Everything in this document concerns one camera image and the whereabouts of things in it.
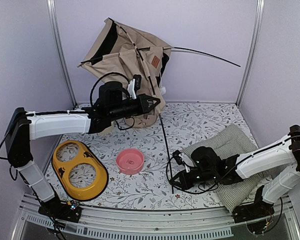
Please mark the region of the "beige fabric pet tent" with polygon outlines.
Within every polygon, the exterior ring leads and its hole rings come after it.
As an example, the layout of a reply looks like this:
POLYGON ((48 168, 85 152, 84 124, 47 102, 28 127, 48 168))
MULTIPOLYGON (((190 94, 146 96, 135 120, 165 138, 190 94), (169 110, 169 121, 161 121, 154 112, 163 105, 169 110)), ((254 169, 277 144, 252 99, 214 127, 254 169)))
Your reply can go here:
POLYGON ((118 81, 124 88, 128 87, 128 81, 134 75, 141 75, 141 87, 137 95, 146 94, 160 99, 155 110, 141 115, 157 115, 158 118, 166 107, 159 87, 160 75, 163 75, 171 55, 171 50, 163 48, 172 46, 151 33, 111 18, 104 22, 104 28, 83 61, 101 56, 102 59, 84 63, 80 67, 97 78, 115 72, 115 75, 105 77, 102 82, 118 81))

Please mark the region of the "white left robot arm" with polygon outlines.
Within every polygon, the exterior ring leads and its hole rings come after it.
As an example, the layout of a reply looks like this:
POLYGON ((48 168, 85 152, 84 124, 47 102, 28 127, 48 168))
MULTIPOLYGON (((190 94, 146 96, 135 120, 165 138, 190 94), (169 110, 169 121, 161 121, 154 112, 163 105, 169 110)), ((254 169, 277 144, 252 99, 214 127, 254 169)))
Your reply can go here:
POLYGON ((14 110, 3 139, 7 160, 53 217, 64 213, 64 205, 34 162, 30 142, 56 135, 100 133, 116 120, 149 114, 161 103, 157 97, 137 92, 132 83, 124 88, 119 81, 109 81, 99 88, 98 99, 81 110, 27 112, 22 107, 14 110))

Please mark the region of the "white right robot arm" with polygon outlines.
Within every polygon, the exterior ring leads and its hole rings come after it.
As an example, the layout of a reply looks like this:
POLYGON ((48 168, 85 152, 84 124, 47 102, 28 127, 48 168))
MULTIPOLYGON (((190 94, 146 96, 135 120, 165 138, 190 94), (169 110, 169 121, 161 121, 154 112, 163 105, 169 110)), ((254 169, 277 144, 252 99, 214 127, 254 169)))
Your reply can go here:
POLYGON ((222 185, 239 183, 254 174, 287 165, 272 182, 257 190, 248 213, 252 218, 259 218, 282 195, 300 183, 300 126, 291 126, 289 133, 273 144, 226 159, 221 159, 211 147, 206 146, 200 146, 190 154, 193 165, 183 160, 179 150, 172 157, 185 169, 169 182, 183 191, 208 181, 222 185))

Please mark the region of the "pink pet bowl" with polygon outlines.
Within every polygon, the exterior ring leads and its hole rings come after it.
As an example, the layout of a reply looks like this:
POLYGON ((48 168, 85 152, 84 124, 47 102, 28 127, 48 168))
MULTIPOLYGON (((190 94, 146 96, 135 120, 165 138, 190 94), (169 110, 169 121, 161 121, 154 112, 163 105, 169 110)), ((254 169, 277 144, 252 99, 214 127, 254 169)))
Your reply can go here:
POLYGON ((115 162, 122 174, 135 175, 143 169, 145 156, 138 149, 129 148, 121 151, 115 162))

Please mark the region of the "green checkered pet cushion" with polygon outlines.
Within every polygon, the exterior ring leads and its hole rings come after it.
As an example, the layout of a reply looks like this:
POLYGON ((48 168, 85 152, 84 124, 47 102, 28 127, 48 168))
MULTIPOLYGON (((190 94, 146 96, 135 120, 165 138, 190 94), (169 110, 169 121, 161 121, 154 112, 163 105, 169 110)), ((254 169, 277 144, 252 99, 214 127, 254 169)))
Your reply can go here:
MULTIPOLYGON (((199 147, 212 148, 222 160, 237 154, 240 155, 257 150, 256 145, 251 142, 249 137, 234 124, 227 126, 224 130, 211 138, 183 148, 180 152, 190 157, 193 151, 199 147)), ((249 197, 253 189, 263 179, 269 178, 270 176, 271 171, 266 170, 254 174, 238 183, 230 185, 220 184, 216 190, 216 194, 226 209, 229 212, 233 212, 237 206, 242 204, 249 197)))

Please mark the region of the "round beige embroidered mat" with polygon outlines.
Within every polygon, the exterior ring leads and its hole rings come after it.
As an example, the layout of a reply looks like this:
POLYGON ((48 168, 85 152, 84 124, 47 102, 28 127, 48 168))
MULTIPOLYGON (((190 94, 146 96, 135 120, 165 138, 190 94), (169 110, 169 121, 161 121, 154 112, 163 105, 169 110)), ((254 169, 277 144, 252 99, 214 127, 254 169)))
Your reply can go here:
POLYGON ((157 115, 144 114, 140 116, 134 116, 131 118, 125 118, 124 122, 127 126, 142 129, 152 126, 157 121, 157 115))

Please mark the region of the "floral white table mat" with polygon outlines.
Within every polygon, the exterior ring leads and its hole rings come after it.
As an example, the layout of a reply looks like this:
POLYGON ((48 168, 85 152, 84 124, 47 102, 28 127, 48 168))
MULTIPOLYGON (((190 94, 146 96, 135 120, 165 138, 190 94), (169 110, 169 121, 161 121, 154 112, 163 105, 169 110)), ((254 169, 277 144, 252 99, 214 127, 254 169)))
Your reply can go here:
MULTIPOLYGON (((195 186, 187 192, 172 189, 166 175, 183 169, 172 162, 167 168, 168 155, 195 143, 214 137, 229 125, 235 125, 255 145, 239 109, 234 104, 169 103, 161 118, 146 128, 121 131, 117 128, 106 135, 68 134, 62 141, 85 143, 108 170, 109 181, 105 191, 86 202, 88 206, 136 210, 185 210, 223 207, 216 187, 210 184, 195 186), (118 154, 126 149, 137 149, 144 154, 141 172, 126 175, 116 165, 118 154)), ((252 202, 256 190, 268 183, 265 178, 252 190, 245 203, 252 202)))

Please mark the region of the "yellow double bowl holder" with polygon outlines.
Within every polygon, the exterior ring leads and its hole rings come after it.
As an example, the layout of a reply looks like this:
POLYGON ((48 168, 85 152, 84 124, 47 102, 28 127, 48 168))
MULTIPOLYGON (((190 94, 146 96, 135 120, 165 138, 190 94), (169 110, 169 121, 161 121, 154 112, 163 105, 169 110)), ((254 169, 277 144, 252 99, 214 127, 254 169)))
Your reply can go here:
POLYGON ((106 167, 87 145, 68 140, 55 149, 52 167, 69 197, 85 202, 100 196, 109 182, 106 167))

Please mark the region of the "aluminium front rail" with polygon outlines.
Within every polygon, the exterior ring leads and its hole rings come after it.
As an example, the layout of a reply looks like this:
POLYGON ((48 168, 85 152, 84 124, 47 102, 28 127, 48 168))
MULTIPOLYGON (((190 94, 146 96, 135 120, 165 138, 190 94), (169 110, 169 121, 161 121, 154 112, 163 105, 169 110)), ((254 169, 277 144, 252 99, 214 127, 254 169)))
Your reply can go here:
POLYGON ((77 223, 62 221, 66 240, 300 240, 300 221, 288 196, 265 218, 236 222, 224 207, 186 210, 129 210, 84 205, 77 223))

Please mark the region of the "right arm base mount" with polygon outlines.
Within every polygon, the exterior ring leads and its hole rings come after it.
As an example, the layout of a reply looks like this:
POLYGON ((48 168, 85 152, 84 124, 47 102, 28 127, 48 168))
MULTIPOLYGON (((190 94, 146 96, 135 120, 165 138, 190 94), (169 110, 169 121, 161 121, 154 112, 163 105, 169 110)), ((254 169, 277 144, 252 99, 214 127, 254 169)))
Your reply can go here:
MULTIPOLYGON (((251 220, 256 220, 275 213, 274 204, 264 202, 263 189, 264 185, 259 187, 255 193, 254 202, 246 205, 239 205, 235 207, 232 216, 235 223, 241 223, 251 220)), ((269 221, 262 220, 261 222, 249 223, 247 228, 254 235, 264 234, 269 226, 269 221)))

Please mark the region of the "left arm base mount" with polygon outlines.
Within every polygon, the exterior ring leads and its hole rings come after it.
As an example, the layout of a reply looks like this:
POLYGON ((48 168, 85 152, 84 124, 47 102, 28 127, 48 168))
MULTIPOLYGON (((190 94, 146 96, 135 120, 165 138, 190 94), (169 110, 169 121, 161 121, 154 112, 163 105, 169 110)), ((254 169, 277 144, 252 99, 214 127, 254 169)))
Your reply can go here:
POLYGON ((73 200, 62 202, 55 197, 47 202, 39 200, 39 204, 38 213, 52 219, 78 223, 81 218, 82 208, 73 200))

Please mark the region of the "left aluminium frame post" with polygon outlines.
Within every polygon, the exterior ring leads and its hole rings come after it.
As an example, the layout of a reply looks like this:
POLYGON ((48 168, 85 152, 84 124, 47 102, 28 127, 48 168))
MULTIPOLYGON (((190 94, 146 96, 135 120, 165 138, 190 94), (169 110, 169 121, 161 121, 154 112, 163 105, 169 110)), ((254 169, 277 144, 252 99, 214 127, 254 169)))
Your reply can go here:
POLYGON ((55 46, 56 46, 56 51, 61 67, 61 72, 63 75, 63 79, 65 81, 66 85, 66 90, 67 93, 70 97, 70 101, 73 107, 75 107, 78 103, 76 100, 75 92, 73 89, 73 85, 71 82, 71 78, 69 75, 65 55, 64 55, 64 50, 62 46, 62 40, 61 40, 61 35, 60 35, 60 29, 58 25, 58 18, 57 18, 57 11, 56 11, 56 5, 54 0, 47 0, 47 11, 48 11, 48 16, 49 16, 49 21, 52 29, 52 35, 54 38, 55 46))

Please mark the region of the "aluminium frame post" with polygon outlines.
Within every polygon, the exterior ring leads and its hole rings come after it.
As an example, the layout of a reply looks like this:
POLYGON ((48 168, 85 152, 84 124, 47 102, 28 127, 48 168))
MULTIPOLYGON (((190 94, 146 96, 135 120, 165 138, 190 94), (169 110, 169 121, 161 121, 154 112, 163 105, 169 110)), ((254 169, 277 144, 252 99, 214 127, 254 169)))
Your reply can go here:
POLYGON ((56 51, 61 67, 61 72, 63 75, 63 79, 65 81, 66 85, 66 90, 67 93, 70 97, 70 101, 73 107, 75 107, 78 103, 76 100, 75 92, 73 89, 73 85, 71 82, 71 78, 69 75, 65 55, 64 55, 64 50, 62 46, 62 40, 61 40, 61 35, 60 35, 60 29, 58 25, 58 18, 57 18, 57 11, 56 11, 56 5, 54 0, 47 0, 47 11, 48 11, 48 16, 49 16, 49 21, 52 29, 52 35, 54 38, 55 46, 56 46, 56 51))
POLYGON ((263 14, 264 14, 264 7, 265 7, 265 0, 258 0, 255 10, 255 17, 254 17, 254 24, 253 24, 253 30, 252 30, 252 37, 250 41, 250 47, 249 52, 247 56, 247 61, 244 67, 244 72, 241 80, 241 84, 239 87, 239 92, 236 98, 236 106, 240 108, 242 105, 244 95, 248 86, 250 73, 253 66, 253 61, 257 49, 258 39, 260 35, 260 30, 262 27, 262 21, 263 21, 263 14))

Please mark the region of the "right aluminium frame post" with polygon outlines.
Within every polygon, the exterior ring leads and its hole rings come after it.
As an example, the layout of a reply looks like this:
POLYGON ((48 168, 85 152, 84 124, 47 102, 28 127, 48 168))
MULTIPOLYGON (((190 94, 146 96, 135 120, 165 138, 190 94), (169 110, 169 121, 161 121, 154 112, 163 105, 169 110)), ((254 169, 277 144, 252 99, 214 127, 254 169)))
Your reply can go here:
POLYGON ((248 86, 250 73, 253 66, 253 61, 257 49, 258 39, 260 35, 260 30, 262 27, 262 21, 263 21, 263 14, 264 14, 264 7, 265 7, 265 0, 258 0, 255 10, 255 17, 254 17, 254 24, 253 24, 253 30, 252 30, 252 37, 250 41, 250 47, 249 52, 247 56, 247 61, 244 67, 244 72, 241 80, 241 84, 239 87, 239 92, 236 98, 236 106, 240 108, 242 105, 244 95, 248 86))

